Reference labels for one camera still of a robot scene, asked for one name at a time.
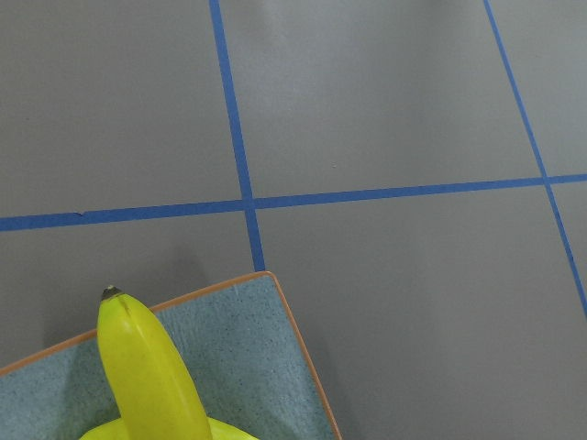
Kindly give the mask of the grey square plate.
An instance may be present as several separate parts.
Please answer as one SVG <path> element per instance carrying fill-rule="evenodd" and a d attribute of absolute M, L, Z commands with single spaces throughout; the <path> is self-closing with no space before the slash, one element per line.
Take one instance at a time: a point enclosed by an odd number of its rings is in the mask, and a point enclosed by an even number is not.
<path fill-rule="evenodd" d="M 340 431 L 282 288 L 256 272 L 154 307 L 206 412 L 259 439 Z M 118 415 L 86 332 L 1 370 L 4 439 L 77 439 Z"/>

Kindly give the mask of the yellow banana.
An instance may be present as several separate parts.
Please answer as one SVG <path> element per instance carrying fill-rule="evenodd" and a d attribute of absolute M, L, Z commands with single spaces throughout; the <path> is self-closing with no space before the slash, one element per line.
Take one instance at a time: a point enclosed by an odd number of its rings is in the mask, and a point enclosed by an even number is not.
<path fill-rule="evenodd" d="M 97 345 L 120 418 L 128 424 L 195 424 L 206 416 L 171 337 L 142 302 L 115 286 L 102 293 Z"/>
<path fill-rule="evenodd" d="M 92 428 L 81 439 L 255 439 L 255 436 L 210 417 L 201 422 L 173 423 L 166 427 L 160 422 L 139 426 L 118 418 Z"/>

